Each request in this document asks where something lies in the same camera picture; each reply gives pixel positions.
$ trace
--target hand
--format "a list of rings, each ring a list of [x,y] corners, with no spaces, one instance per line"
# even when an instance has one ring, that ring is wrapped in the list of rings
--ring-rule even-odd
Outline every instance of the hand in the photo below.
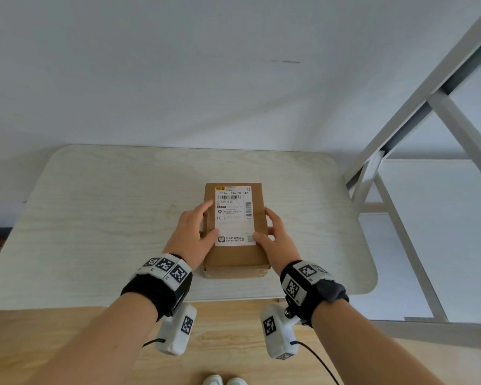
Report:
[[[290,239],[283,221],[276,213],[266,207],[266,215],[271,219],[273,226],[269,227],[269,234],[274,236],[274,241],[263,233],[253,233],[253,239],[263,247],[274,271],[280,275],[290,262],[300,261],[300,253]]]
[[[214,200],[205,201],[194,210],[186,210],[180,215],[178,226],[164,247],[164,253],[182,257],[193,270],[199,266],[219,236],[219,230],[214,229],[205,238],[200,240],[199,237],[199,223],[213,203]]]

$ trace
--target cardboard box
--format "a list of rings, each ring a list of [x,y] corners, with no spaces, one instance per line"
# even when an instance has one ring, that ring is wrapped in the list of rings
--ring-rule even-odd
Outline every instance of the cardboard box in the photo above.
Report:
[[[206,184],[205,200],[214,200],[214,204],[205,214],[203,231],[207,234],[219,228],[219,239],[204,261],[205,277],[252,278],[267,274],[271,267],[267,255],[251,236],[253,231],[268,233],[262,184]]]

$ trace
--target forearm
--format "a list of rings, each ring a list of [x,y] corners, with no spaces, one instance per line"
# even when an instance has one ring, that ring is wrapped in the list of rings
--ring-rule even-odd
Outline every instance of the forearm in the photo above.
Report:
[[[312,325],[346,385],[443,385],[345,300],[321,303]]]
[[[146,297],[126,293],[60,350],[28,384],[119,384],[157,321]]]

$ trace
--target white sneaker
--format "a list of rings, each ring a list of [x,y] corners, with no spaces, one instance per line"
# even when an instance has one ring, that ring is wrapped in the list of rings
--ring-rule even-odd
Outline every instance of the white sneaker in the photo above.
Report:
[[[234,377],[228,380],[226,385],[248,385],[242,378]]]
[[[223,385],[223,379],[220,375],[214,374],[205,378],[205,381],[203,381],[203,385]]]

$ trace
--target black cable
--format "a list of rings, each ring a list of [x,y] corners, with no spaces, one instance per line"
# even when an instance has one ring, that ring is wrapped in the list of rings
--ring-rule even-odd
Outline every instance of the black cable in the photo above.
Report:
[[[301,346],[303,346],[304,348],[308,349],[308,351],[310,353],[312,353],[313,355],[315,355],[315,357],[319,360],[319,362],[321,362],[324,366],[324,368],[328,371],[328,373],[330,373],[330,376],[331,378],[333,378],[333,381],[335,381],[335,383],[337,385],[340,385],[339,382],[336,380],[335,376],[333,375],[333,373],[328,369],[328,367],[326,366],[326,363],[323,362],[323,360],[321,358],[319,358],[319,356],[315,353],[314,350],[310,349],[305,343],[303,342],[300,342],[298,340],[295,340],[294,342],[290,342],[290,344],[300,344]]]
[[[155,343],[155,342],[164,343],[165,341],[166,340],[162,339],[162,338],[153,339],[153,340],[150,340],[149,342],[146,342],[145,344],[143,344],[142,347],[146,347],[148,344],[152,344],[152,343]]]

